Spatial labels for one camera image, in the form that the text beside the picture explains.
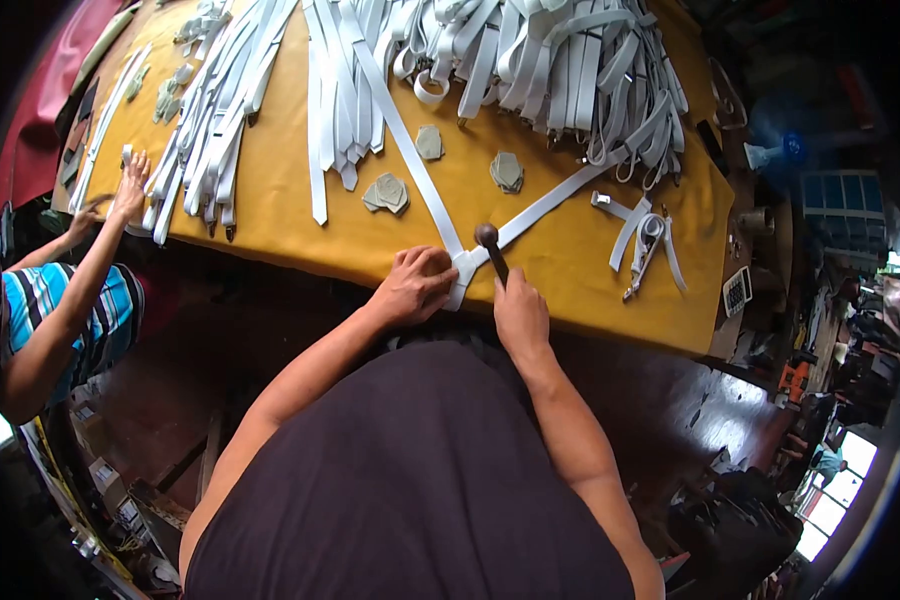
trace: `blue striped shirt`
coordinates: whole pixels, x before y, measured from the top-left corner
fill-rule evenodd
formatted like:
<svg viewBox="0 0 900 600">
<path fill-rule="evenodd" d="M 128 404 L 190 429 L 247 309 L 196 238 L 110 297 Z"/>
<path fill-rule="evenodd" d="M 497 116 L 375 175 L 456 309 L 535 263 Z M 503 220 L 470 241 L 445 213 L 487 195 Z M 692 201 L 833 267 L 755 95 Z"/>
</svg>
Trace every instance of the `blue striped shirt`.
<svg viewBox="0 0 900 600">
<path fill-rule="evenodd" d="M 20 352 L 44 318 L 57 308 L 76 270 L 71 265 L 53 262 L 3 274 L 9 313 L 3 364 Z M 126 266 L 111 266 L 84 330 L 73 341 L 76 352 L 60 375 L 47 406 L 66 399 L 73 388 L 106 371 L 123 356 L 136 342 L 143 314 L 140 282 Z"/>
</svg>

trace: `table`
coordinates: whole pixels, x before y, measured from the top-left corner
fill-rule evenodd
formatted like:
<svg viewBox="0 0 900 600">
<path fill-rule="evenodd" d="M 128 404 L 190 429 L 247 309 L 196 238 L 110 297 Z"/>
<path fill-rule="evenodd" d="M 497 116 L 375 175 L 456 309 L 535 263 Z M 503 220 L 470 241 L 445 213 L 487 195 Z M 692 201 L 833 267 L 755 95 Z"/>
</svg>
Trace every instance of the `table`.
<svg viewBox="0 0 900 600">
<path fill-rule="evenodd" d="M 151 68 L 142 91 L 134 102 L 120 104 L 102 142 L 88 198 L 116 189 L 124 144 L 133 144 L 134 150 L 145 149 L 155 158 L 162 153 L 174 122 L 168 126 L 152 122 L 156 89 L 184 62 L 172 38 L 196 4 L 197 0 L 182 0 L 156 8 L 145 3 L 101 64 L 95 107 L 106 102 L 119 67 L 132 50 L 153 44 L 147 60 Z M 676 255 L 689 289 L 682 293 L 677 288 L 666 261 L 658 257 L 647 270 L 639 296 L 627 304 L 621 301 L 630 275 L 614 272 L 608 261 L 623 222 L 593 208 L 590 195 L 599 190 L 632 208 L 641 191 L 638 185 L 618 183 L 609 174 L 584 186 L 543 217 L 506 249 L 505 256 L 510 265 L 522 266 L 546 297 L 555 327 L 703 355 L 711 345 L 725 280 L 728 216 L 734 193 L 694 128 L 701 120 L 712 120 L 715 109 L 699 28 L 674 0 L 649 4 L 659 18 L 664 43 L 690 104 L 689 114 L 683 116 L 686 151 L 680 157 L 680 186 L 666 177 L 652 193 L 654 210 L 660 212 L 662 203 L 672 215 Z M 169 234 L 243 258 L 375 285 L 389 272 L 396 252 L 420 244 L 440 245 L 440 236 L 389 131 L 384 150 L 360 162 L 355 192 L 344 190 L 335 172 L 325 175 L 328 222 L 324 227 L 314 222 L 307 170 L 306 69 L 307 28 L 298 6 L 289 18 L 259 120 L 242 138 L 233 243 L 228 243 L 220 230 L 211 239 L 202 220 L 186 216 L 182 193 Z M 479 223 L 500 226 L 508 222 L 579 168 L 574 153 L 546 150 L 544 136 L 533 133 L 514 116 L 496 114 L 492 107 L 484 107 L 476 119 L 457 127 L 461 85 L 454 85 L 450 95 L 436 105 L 419 102 L 403 81 L 390 78 L 389 88 L 411 132 L 426 124 L 440 129 L 446 155 L 430 163 L 428 170 L 461 240 L 471 240 Z M 95 110 L 94 127 L 98 114 Z M 489 168 L 498 151 L 516 153 L 526 169 L 518 195 L 505 195 L 493 184 Z M 361 202 L 367 186 L 386 172 L 409 186 L 410 206 L 400 218 L 383 211 L 371 213 Z M 54 193 L 55 208 L 66 206 L 65 192 L 60 192 Z M 633 260 L 633 248 L 630 242 L 624 265 Z M 463 306 L 489 312 L 492 299 L 493 270 L 487 264 L 474 276 Z"/>
</svg>

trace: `wooden floor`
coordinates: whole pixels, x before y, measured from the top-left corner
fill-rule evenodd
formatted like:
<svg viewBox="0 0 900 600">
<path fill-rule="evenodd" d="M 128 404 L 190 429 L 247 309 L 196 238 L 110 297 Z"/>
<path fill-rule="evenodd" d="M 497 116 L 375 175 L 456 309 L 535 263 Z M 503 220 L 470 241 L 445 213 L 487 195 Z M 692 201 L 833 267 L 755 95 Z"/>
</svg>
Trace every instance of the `wooden floor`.
<svg viewBox="0 0 900 600">
<path fill-rule="evenodd" d="M 114 443 L 105 458 L 123 481 L 155 483 L 206 435 L 228 392 L 262 388 L 345 314 L 327 279 L 203 252 L 163 250 L 163 264 L 193 265 L 242 278 L 227 304 L 192 306 L 140 342 L 109 371 L 97 411 Z M 636 498 L 669 498 L 724 446 L 734 462 L 766 468 L 786 421 L 751 384 L 692 360 L 621 342 L 554 332 L 560 364 L 593 407 Z M 169 490 L 193 508 L 199 461 Z"/>
</svg>

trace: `wooden mallet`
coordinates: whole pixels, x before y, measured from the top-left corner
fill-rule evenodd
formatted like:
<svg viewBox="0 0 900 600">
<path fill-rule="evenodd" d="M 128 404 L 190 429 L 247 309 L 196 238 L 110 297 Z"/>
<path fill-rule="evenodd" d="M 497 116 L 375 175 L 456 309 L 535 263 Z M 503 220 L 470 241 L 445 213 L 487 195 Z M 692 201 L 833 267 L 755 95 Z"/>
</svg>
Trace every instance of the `wooden mallet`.
<svg viewBox="0 0 900 600">
<path fill-rule="evenodd" d="M 510 274 L 510 268 L 507 266 L 507 261 L 504 260 L 500 246 L 497 246 L 497 240 L 500 239 L 500 233 L 497 231 L 497 228 L 489 222 L 478 224 L 473 230 L 473 239 L 480 246 L 486 248 L 486 251 L 490 254 L 490 261 L 493 262 L 493 268 L 497 271 L 497 277 L 500 278 L 500 282 L 504 284 L 504 287 L 507 287 L 507 275 Z"/>
</svg>

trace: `metal clip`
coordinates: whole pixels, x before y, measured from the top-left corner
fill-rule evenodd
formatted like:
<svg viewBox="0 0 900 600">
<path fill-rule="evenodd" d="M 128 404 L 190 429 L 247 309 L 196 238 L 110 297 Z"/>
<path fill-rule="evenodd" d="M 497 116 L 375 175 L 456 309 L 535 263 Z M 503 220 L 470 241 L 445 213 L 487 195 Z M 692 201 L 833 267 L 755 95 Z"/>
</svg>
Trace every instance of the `metal clip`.
<svg viewBox="0 0 900 600">
<path fill-rule="evenodd" d="M 640 264 L 640 270 L 637 271 L 636 275 L 634 275 L 633 272 L 630 273 L 630 286 L 626 288 L 626 291 L 624 292 L 624 302 L 627 302 L 629 299 L 636 296 L 637 291 L 640 290 L 640 282 L 643 281 L 643 274 L 647 272 L 647 265 L 650 264 L 650 259 L 654 257 L 654 252 L 657 251 L 657 246 L 660 245 L 660 238 L 662 237 L 663 233 L 653 239 L 653 243 L 647 250 L 646 255 L 644 255 L 643 262 Z"/>
</svg>

